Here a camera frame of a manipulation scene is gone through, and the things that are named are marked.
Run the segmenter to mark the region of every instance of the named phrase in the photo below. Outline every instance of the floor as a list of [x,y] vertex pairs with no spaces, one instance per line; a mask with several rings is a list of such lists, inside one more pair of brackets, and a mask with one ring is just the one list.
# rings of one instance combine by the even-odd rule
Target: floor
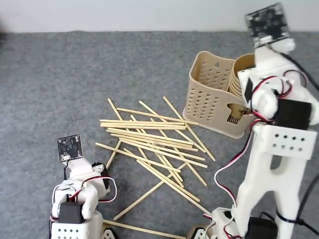
[[[293,56],[319,77],[319,33],[294,33]],[[70,32],[9,34],[0,39],[0,237],[48,237],[48,217],[53,187],[63,180],[56,139],[79,133],[84,156],[106,163],[111,152],[95,142],[115,146],[116,140],[99,127],[99,119],[117,119],[107,98],[118,107],[143,110],[144,101],[162,115],[174,117],[162,97],[182,111],[188,72],[199,51],[226,58],[252,52],[245,32]],[[318,94],[310,88],[315,96]],[[129,114],[122,114],[125,119]],[[231,199],[213,182],[214,172],[233,157],[246,140],[235,140],[204,128],[194,130],[216,156],[207,158],[208,169],[197,167],[208,183],[203,186],[189,169],[182,172],[185,187],[212,211],[230,207]],[[307,164],[301,195],[319,170],[319,148]],[[246,154],[220,175],[234,192],[245,176]],[[175,166],[180,163],[172,160]],[[118,198],[99,205],[111,220],[159,180],[134,160],[117,154],[109,173],[118,185]],[[319,187],[309,198],[303,218],[319,225]],[[275,214],[272,193],[253,210]],[[209,223],[202,211],[166,185],[119,219],[119,222],[185,236],[198,224]],[[161,238],[114,227],[121,239]],[[296,226],[295,239],[315,238]]]

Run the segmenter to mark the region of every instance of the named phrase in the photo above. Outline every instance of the black wire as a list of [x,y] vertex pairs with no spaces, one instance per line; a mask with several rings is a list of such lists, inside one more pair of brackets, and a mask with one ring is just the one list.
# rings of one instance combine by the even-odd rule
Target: black wire
[[308,186],[307,190],[306,190],[306,193],[300,203],[300,206],[299,206],[299,209],[298,209],[298,212],[297,212],[297,217],[296,217],[296,220],[290,220],[290,219],[287,219],[287,218],[284,218],[282,215],[280,215],[280,213],[278,212],[277,210],[277,216],[283,220],[284,222],[287,222],[287,223],[293,223],[293,224],[297,224],[297,225],[300,225],[300,226],[305,226],[306,228],[308,228],[310,231],[312,231],[314,234],[316,234],[317,236],[319,236],[319,232],[314,229],[312,226],[310,226],[308,223],[305,222],[305,220],[303,220],[302,218],[300,218],[302,212],[303,212],[303,209],[307,203],[307,200],[311,194],[311,192],[313,191],[315,185],[317,184],[317,182],[319,181],[319,173],[316,175],[316,177],[312,180],[312,182],[310,183],[310,185]]
[[300,203],[300,206],[299,206],[299,210],[298,210],[298,213],[297,213],[297,218],[300,218],[301,216],[301,213],[303,212],[304,210],[304,207],[306,205],[306,202],[311,194],[311,192],[313,191],[315,185],[317,184],[319,180],[319,173],[316,175],[316,177],[312,180],[312,182],[310,183],[310,185],[308,186],[307,188],[307,191],[303,197],[303,199],[301,200],[301,203]]
[[51,237],[52,237],[52,221],[51,221],[51,219],[49,219],[49,239],[51,239]]
[[270,45],[267,45],[269,49],[271,49],[273,52],[276,52],[280,55],[282,55],[284,58],[286,58],[287,60],[289,60],[290,62],[294,63],[299,70],[301,70],[302,72],[304,72],[306,74],[306,76],[308,77],[308,80],[310,81],[310,83],[315,87],[315,89],[319,92],[319,85],[318,83],[313,79],[313,77],[294,59],[292,58],[290,55],[287,55],[283,52],[279,52],[274,50]]
[[66,161],[66,166],[63,168],[64,180],[66,180],[66,169],[69,166],[69,161]]
[[271,221],[275,221],[275,218],[273,216],[271,216],[269,213],[267,212],[261,212],[259,215],[259,218],[262,218],[262,216],[265,215],[267,218],[269,218]]

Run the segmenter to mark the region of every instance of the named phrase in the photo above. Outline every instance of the white wire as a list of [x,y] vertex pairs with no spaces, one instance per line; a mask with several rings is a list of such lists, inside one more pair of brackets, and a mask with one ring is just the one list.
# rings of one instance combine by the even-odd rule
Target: white wire
[[252,134],[249,135],[249,138],[248,138],[248,141],[247,141],[247,146],[244,148],[244,150],[242,151],[242,153],[239,154],[236,159],[234,159],[233,161],[231,161],[230,163],[228,163],[228,164],[225,165],[224,167],[218,169],[217,172],[216,172],[215,175],[214,175],[214,181],[215,181],[215,183],[217,184],[217,186],[218,186],[219,188],[221,188],[222,190],[224,190],[224,191],[231,197],[234,206],[236,206],[236,199],[234,198],[234,196],[233,196],[226,188],[224,188],[221,184],[218,183],[218,181],[217,181],[217,175],[218,175],[221,171],[225,170],[226,168],[229,168],[231,165],[233,165],[235,162],[237,162],[237,160],[240,159],[241,156],[244,155],[244,153],[246,152],[246,150],[247,150],[247,148],[248,148],[248,146],[249,146],[251,137],[252,137]]
[[56,186],[54,187],[53,193],[52,193],[52,205],[54,204],[55,192],[56,192],[56,190],[58,189],[58,187],[60,187],[60,186],[67,186],[67,189],[72,188],[72,189],[74,190],[74,192],[76,192],[76,189],[75,189],[74,187],[72,187],[71,185],[69,185],[69,184],[58,184],[58,185],[56,185]]
[[208,227],[206,227],[206,229],[205,229],[205,239],[206,239],[206,237],[207,237],[207,232],[208,232],[208,230],[212,227],[212,226],[214,226],[216,224],[216,222],[214,222],[213,220],[211,221],[211,223],[208,225]]
[[113,181],[114,187],[115,187],[115,195],[114,195],[114,197],[113,197],[112,199],[110,199],[110,200],[108,200],[108,201],[105,201],[105,202],[99,201],[99,203],[110,203],[110,202],[112,202],[112,201],[114,201],[114,200],[116,199],[116,197],[117,197],[117,195],[118,195],[118,188],[117,188],[116,183],[115,183],[115,180],[114,180],[113,178],[111,178],[111,177],[103,177],[103,178],[105,178],[105,179],[111,179],[111,180]]
[[225,231],[227,231],[227,230],[226,230],[226,227],[227,227],[233,220],[234,220],[234,217],[232,216],[231,219],[229,219],[228,223],[226,223],[226,225],[224,226]]

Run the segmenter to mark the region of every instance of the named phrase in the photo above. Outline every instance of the plastic basket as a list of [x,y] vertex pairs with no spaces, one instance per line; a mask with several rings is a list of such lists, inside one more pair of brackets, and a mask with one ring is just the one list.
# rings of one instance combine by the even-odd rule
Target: plastic basket
[[229,77],[235,60],[201,51],[189,72],[183,117],[232,138],[240,138],[255,119],[246,114],[244,100],[230,92]]

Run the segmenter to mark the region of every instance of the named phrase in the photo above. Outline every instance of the white robot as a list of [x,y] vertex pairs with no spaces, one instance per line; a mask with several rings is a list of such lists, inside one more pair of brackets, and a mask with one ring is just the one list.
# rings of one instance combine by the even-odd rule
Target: white robot
[[[113,178],[107,175],[105,165],[91,165],[82,155],[80,135],[58,139],[60,161],[65,180],[57,185],[52,195],[50,238],[52,239],[115,239],[112,229],[102,230],[103,218],[96,210],[99,202],[108,203],[117,195]],[[66,179],[66,169],[70,177]],[[110,192],[109,180],[113,181],[113,199],[102,200]]]
[[[210,228],[195,231],[194,239],[290,239],[295,224],[318,233],[300,220],[298,197],[317,137],[317,132],[308,128],[319,123],[319,102],[303,81],[311,80],[316,88],[318,85],[287,55],[295,43],[289,36],[281,4],[248,14],[246,20],[255,44],[255,67],[239,72],[238,78],[247,108],[261,120],[252,125],[251,153],[237,198],[217,183],[232,197],[232,209],[215,209],[210,215]],[[242,153],[221,170],[235,163]],[[282,160],[272,170],[274,155]],[[275,222],[250,216],[268,191],[273,191],[276,198]]]
[[[217,208],[207,215],[212,223],[197,228],[189,237],[192,239],[290,239],[294,224],[302,223],[298,192],[315,146],[317,132],[308,128],[319,123],[319,102],[302,84],[302,78],[312,81],[311,77],[287,55],[295,44],[282,6],[275,4],[246,18],[255,43],[255,67],[239,72],[238,78],[247,108],[261,120],[251,127],[252,149],[237,198],[216,181],[232,197],[232,208]],[[246,151],[250,138],[244,150],[217,171],[215,179]],[[108,180],[113,180],[107,176],[105,166],[91,165],[82,157],[79,135],[59,139],[58,146],[60,161],[71,173],[53,191],[51,238],[116,238],[111,230],[102,230],[102,215],[95,210],[98,202],[110,202],[116,197],[115,191],[113,199],[101,201],[110,191]],[[272,170],[274,155],[281,156],[282,161]],[[275,192],[275,222],[250,216],[268,191]]]

